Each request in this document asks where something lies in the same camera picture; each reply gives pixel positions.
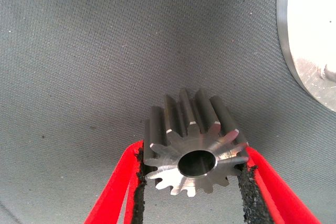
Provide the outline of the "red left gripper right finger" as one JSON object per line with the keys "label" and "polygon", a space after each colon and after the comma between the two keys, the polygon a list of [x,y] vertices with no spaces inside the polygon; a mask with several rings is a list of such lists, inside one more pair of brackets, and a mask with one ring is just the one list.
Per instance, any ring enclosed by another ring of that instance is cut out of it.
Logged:
{"label": "red left gripper right finger", "polygon": [[238,176],[245,223],[320,223],[259,152],[246,151]]}

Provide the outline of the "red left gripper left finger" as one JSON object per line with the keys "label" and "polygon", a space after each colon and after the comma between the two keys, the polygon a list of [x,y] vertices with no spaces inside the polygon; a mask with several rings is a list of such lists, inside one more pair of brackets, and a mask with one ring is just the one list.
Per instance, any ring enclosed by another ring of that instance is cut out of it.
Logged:
{"label": "red left gripper left finger", "polygon": [[123,223],[143,223],[143,151],[142,140],[125,149],[85,223],[117,223],[124,200],[127,202]]}

